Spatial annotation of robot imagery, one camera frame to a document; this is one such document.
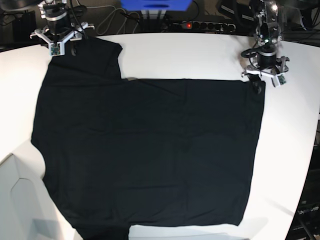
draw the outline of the black t-shirt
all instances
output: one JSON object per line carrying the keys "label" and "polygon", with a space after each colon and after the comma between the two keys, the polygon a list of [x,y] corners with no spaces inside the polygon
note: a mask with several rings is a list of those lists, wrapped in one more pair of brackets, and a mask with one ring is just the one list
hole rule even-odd
{"label": "black t-shirt", "polygon": [[31,142],[58,209],[84,239],[127,239],[137,224],[238,225],[264,82],[256,94],[242,81],[128,81],[121,50],[90,38],[49,64]]}

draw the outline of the blue box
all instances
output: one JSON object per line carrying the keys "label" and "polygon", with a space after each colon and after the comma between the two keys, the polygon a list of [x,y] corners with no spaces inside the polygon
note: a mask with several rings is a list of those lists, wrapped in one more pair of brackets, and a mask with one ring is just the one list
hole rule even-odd
{"label": "blue box", "polygon": [[121,0],[128,11],[169,10],[186,11],[192,0]]}

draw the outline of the white table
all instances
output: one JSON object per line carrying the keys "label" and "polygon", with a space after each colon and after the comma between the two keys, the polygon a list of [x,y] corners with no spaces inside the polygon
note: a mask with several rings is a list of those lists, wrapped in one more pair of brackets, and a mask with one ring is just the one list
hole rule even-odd
{"label": "white table", "polygon": [[[247,37],[192,33],[115,35],[102,39],[123,47],[119,57],[123,78],[149,79],[239,80],[243,70],[240,63],[247,64],[240,52],[253,43]],[[263,78],[267,86],[264,115],[250,197],[241,224],[166,229],[134,226],[130,237],[226,233],[254,240],[285,239],[305,183],[316,135],[320,48],[291,42],[282,45],[281,54],[290,58],[288,83],[274,88],[270,79]],[[44,174],[44,162],[28,139],[49,61],[48,50],[41,46],[0,53],[0,159],[13,151],[39,176]],[[24,141],[26,144],[16,149]]]}

